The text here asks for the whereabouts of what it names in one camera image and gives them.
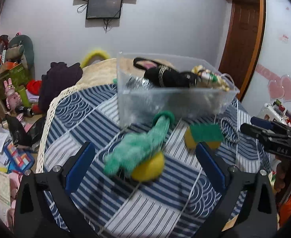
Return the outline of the right hand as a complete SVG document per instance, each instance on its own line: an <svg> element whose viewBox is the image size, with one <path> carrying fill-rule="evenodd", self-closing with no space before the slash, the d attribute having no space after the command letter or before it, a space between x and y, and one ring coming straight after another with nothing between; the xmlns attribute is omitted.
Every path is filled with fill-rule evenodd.
<svg viewBox="0 0 291 238"><path fill-rule="evenodd" d="M274 189L277 192L280 192L285 187L285 175L286 175L287 166L284 162L280 162L277 165L276 169L276 179L274 183Z"/></svg>

